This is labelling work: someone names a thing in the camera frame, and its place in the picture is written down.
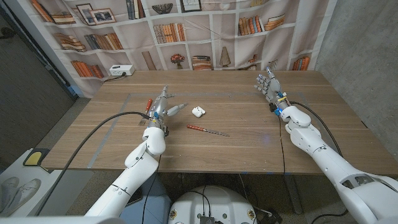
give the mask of picture frame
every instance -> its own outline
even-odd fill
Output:
[[[87,25],[89,25],[89,26],[96,25],[94,22],[93,16],[90,13],[90,10],[93,10],[90,3],[79,4],[79,5],[76,5],[76,7],[79,9],[79,12],[80,12],[81,16],[84,18],[84,20],[86,21]]]
[[[82,16],[82,14],[80,13],[80,10],[78,8],[72,8],[73,12],[75,12],[76,16],[79,17],[79,19],[81,20],[82,23],[87,24],[86,19]]]
[[[182,12],[201,11],[200,0],[180,0]]]
[[[110,8],[91,10],[90,14],[96,25],[116,22],[116,18],[113,16]]]

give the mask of wooden table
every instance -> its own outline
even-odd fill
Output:
[[[255,174],[320,174],[312,158],[290,142],[282,122],[254,89],[261,71],[153,71],[104,84],[59,142],[44,159],[48,169],[62,169],[83,138],[102,120],[121,111],[144,111],[169,85],[169,107],[189,105],[165,119],[170,135],[160,162],[160,172],[222,172]],[[384,149],[353,110],[319,72],[275,72],[290,101],[311,107],[326,122],[347,161],[374,174],[398,174],[398,163]],[[192,115],[201,106],[206,114]],[[70,169],[124,169],[127,155],[142,142],[146,127],[141,117],[126,115],[100,128],[83,146]],[[312,116],[312,123],[328,140],[327,133]],[[193,124],[228,133],[219,136],[192,129]]]

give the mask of power strip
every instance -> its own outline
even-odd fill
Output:
[[[126,75],[132,75],[135,69],[132,65],[112,65],[109,71],[113,76],[121,76],[123,72],[126,72]]]

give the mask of bookshelf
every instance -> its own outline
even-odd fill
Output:
[[[304,41],[305,44],[302,44],[303,40],[300,40],[302,34],[311,32],[313,26],[308,26],[305,22],[298,24],[296,23],[297,19],[304,21],[314,19],[314,15],[306,19],[308,8],[312,11],[317,11],[320,8],[321,12],[316,15],[319,17],[319,14],[324,15],[327,12],[333,12],[335,6],[334,0],[316,4],[308,0],[269,0],[254,7],[251,7],[251,0],[232,0],[229,9],[225,11],[220,10],[219,5],[215,4],[211,11],[206,11],[211,7],[202,6],[202,11],[183,13],[180,0],[141,1],[146,17],[130,20],[125,0],[112,2],[105,0],[38,0],[49,12],[70,12],[76,23],[64,25],[45,22],[39,12],[31,5],[30,0],[18,0],[18,3],[61,60],[69,75],[76,81],[76,84],[82,90],[81,96],[88,98],[96,93],[102,85],[102,81],[107,79],[107,75],[110,75],[109,67],[113,64],[132,64],[136,70],[148,70],[142,56],[142,52],[145,51],[150,52],[158,70],[177,68],[177,65],[170,61],[173,54],[181,54],[185,57],[185,61],[182,62],[184,70],[192,70],[193,55],[210,56],[214,70],[233,70],[252,64],[256,64],[258,70],[264,70],[268,62],[273,60],[278,60],[278,70],[291,70],[297,58],[303,56],[311,58],[314,52],[320,50],[319,40],[317,39],[318,32],[315,37],[312,37],[311,43]],[[117,22],[97,26],[88,26],[82,23],[72,8],[77,4],[87,3],[90,3],[93,9],[111,8]],[[173,8],[169,14],[159,15],[151,6],[163,3],[173,3]],[[265,24],[268,18],[281,14],[285,14],[284,24],[275,29],[249,35],[240,35],[239,33],[238,22],[241,17],[258,15],[262,23]],[[184,24],[186,41],[164,44],[157,42],[153,26],[170,23]],[[323,18],[316,21],[316,26],[320,26],[321,23],[325,23]],[[53,36],[57,32],[74,35],[86,46],[87,51],[63,50]],[[123,50],[91,50],[84,38],[84,35],[88,34],[105,35],[109,33],[116,33]],[[228,49],[231,61],[228,68],[223,68],[220,65],[223,47]],[[248,60],[252,58],[253,54],[257,54],[257,59],[255,62],[249,63]],[[80,77],[70,63],[71,60],[99,65],[105,77],[102,79]],[[314,68],[315,60],[316,57],[311,58],[309,70]]]

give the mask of red screwdriver handle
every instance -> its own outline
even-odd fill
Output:
[[[204,131],[205,130],[204,128],[201,128],[201,127],[198,127],[198,126],[194,126],[194,125],[191,125],[191,124],[188,124],[187,128],[198,130],[198,131]]]

